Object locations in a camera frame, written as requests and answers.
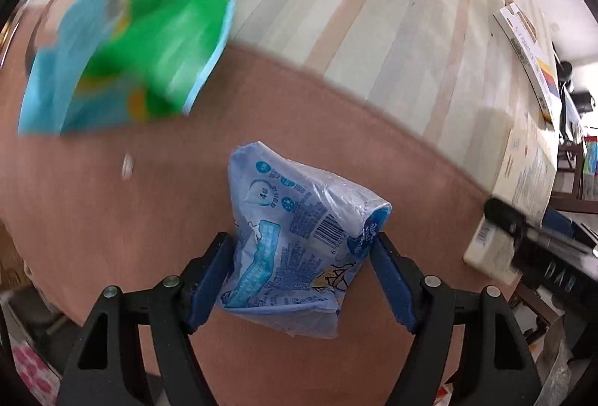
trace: screw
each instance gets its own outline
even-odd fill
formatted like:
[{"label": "screw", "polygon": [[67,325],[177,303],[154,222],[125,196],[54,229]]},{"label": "screw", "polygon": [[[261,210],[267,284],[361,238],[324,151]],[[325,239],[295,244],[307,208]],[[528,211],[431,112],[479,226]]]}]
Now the screw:
[{"label": "screw", "polygon": [[107,286],[106,288],[104,288],[102,295],[104,295],[106,298],[112,298],[112,297],[115,297],[117,293],[118,293],[117,287]]},{"label": "screw", "polygon": [[490,285],[487,289],[486,289],[486,293],[488,293],[491,297],[493,298],[498,298],[500,297],[500,290],[495,287],[494,285]]},{"label": "screw", "polygon": [[162,281],[162,284],[166,288],[174,288],[180,282],[181,282],[181,280],[179,279],[179,277],[177,275],[172,275],[172,276],[167,276],[166,278],[164,278],[164,281]]},{"label": "screw", "polygon": [[423,279],[423,282],[430,288],[438,288],[440,286],[440,278],[434,275],[428,275]]}]

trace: plastic bag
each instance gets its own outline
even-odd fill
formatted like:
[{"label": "plastic bag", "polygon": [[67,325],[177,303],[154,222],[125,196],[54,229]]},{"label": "plastic bag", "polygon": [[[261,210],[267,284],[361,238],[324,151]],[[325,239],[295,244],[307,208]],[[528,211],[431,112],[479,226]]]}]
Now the plastic bag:
[{"label": "plastic bag", "polygon": [[571,351],[565,341],[561,340],[558,354],[533,406],[558,406],[564,401],[569,393],[571,380],[571,371],[567,365],[570,358]]},{"label": "plastic bag", "polygon": [[189,113],[222,54],[234,0],[77,0],[38,50],[19,133]]},{"label": "plastic bag", "polygon": [[333,338],[345,292],[391,205],[263,143],[228,164],[238,244],[218,303],[291,335]]}]

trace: colorful box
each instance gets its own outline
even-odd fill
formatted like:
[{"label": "colorful box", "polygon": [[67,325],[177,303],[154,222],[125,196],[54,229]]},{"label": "colorful box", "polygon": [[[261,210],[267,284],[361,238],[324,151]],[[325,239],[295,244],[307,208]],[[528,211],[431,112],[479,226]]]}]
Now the colorful box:
[{"label": "colorful box", "polygon": [[514,3],[501,8],[494,17],[525,68],[544,119],[557,128],[562,104],[549,59],[537,43],[536,29]]}]

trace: white box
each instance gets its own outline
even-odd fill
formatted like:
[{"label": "white box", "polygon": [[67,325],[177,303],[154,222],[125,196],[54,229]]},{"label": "white box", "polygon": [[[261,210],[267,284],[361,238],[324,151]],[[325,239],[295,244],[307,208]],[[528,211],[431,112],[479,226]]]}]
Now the white box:
[{"label": "white box", "polygon": [[[551,158],[555,152],[549,146],[531,118],[527,129],[513,128],[492,191],[494,197],[512,205],[535,224],[542,221],[550,199],[551,186],[546,182],[552,182],[556,174],[556,164]],[[514,254],[513,239],[482,217],[463,260],[478,271],[512,285],[518,277],[511,268]]]},{"label": "white box", "polygon": [[562,107],[558,87],[550,70],[549,59],[537,43],[533,25],[514,3],[501,8],[494,17],[509,38],[527,72],[544,119],[555,128],[558,127]]}]

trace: white wall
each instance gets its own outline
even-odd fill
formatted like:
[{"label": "white wall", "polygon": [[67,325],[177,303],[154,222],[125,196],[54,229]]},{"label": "white wall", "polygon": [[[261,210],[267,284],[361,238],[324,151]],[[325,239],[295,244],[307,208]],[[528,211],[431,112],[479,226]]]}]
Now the white wall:
[{"label": "white wall", "polygon": [[550,22],[552,39],[562,60],[575,68],[577,90],[598,99],[598,23],[583,0],[534,0]]}]

